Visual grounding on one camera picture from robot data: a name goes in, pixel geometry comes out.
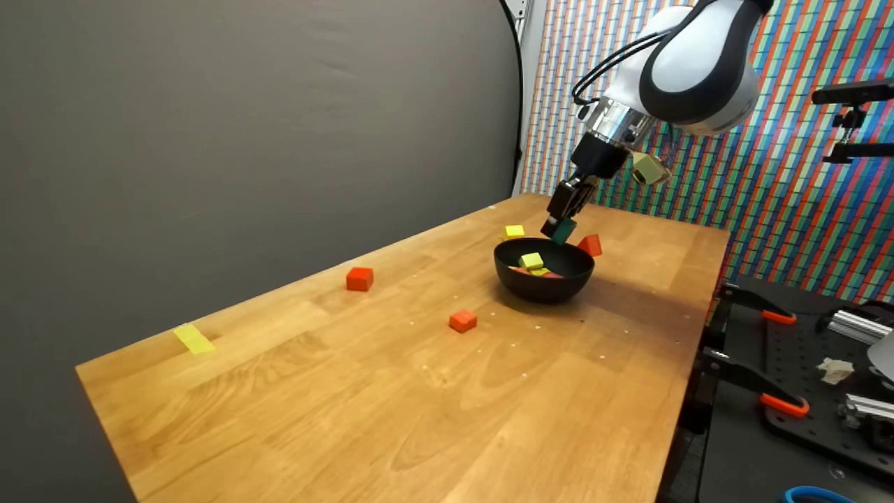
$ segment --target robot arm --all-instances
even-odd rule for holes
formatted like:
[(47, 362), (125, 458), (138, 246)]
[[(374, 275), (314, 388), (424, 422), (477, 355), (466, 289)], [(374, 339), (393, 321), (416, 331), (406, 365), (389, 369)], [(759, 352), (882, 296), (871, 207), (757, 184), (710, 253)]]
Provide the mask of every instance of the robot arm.
[(608, 91), (599, 101), (581, 98), (608, 68), (599, 68), (575, 87), (583, 106), (583, 138), (572, 152), (575, 173), (551, 200), (541, 236), (567, 242), (572, 217), (592, 200), (599, 180), (611, 180), (628, 149), (655, 120), (684, 127), (689, 134), (722, 134), (754, 109), (754, 74), (747, 66), (752, 34), (773, 0), (699, 0), (671, 7), (625, 49)]

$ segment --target small red block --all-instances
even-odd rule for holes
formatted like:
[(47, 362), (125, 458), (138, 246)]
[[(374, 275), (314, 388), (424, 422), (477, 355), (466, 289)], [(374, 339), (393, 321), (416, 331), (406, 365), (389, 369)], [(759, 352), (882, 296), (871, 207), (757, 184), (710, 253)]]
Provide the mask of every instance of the small red block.
[(578, 249), (583, 249), (590, 258), (600, 258), (603, 254), (603, 243), (599, 242), (599, 236), (583, 236)]
[(374, 271), (371, 270), (353, 270), (344, 281), (344, 289), (346, 291), (368, 291), (371, 289), (371, 281), (374, 281)]
[(456, 314), (451, 317), (451, 328), (453, 328), (456, 333), (470, 333), (473, 328), (477, 328), (477, 317), (470, 314), (470, 312), (456, 312)]

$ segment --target black bowl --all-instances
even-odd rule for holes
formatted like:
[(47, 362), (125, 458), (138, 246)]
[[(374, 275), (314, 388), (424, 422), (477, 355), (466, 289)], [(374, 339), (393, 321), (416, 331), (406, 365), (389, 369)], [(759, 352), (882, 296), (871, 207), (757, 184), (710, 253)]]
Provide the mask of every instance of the black bowl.
[[(539, 253), (544, 267), (560, 275), (560, 281), (551, 277), (533, 277), (525, 271), (515, 271), (512, 267), (519, 267), (522, 254)], [(495, 267), (499, 282), (529, 303), (541, 306), (560, 306), (572, 299), (592, 277), (592, 258), (569, 243), (541, 242), (541, 237), (519, 237), (519, 242), (504, 242), (495, 249)]]

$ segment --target gray backdrop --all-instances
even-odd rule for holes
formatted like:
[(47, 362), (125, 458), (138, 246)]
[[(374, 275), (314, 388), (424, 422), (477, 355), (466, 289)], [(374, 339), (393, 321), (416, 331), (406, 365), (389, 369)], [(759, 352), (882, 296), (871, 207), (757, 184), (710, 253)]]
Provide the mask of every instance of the gray backdrop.
[(125, 500), (76, 365), (508, 197), (518, 124), (499, 0), (4, 0), (0, 500)]

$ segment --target cable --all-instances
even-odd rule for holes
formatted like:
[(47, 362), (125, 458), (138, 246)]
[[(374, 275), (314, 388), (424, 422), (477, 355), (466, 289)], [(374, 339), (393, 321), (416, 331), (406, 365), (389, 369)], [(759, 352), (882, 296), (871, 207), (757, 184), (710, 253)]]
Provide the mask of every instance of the cable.
[(675, 29), (667, 29), (667, 31), (657, 31), (657, 34), (649, 34), (649, 38), (641, 38), (628, 46), (624, 46), (621, 52), (614, 52), (608, 59), (599, 63), (586, 75), (578, 78), (578, 84), (572, 87), (572, 101), (581, 109), (581, 116), (586, 116), (590, 103), (594, 103), (599, 98), (583, 98), (583, 91), (594, 84), (594, 78), (600, 78), (603, 74), (608, 74), (611, 68), (618, 68), (621, 63), (625, 63), (628, 56), (652, 49), (652, 46), (659, 46), (666, 40), (671, 40)]

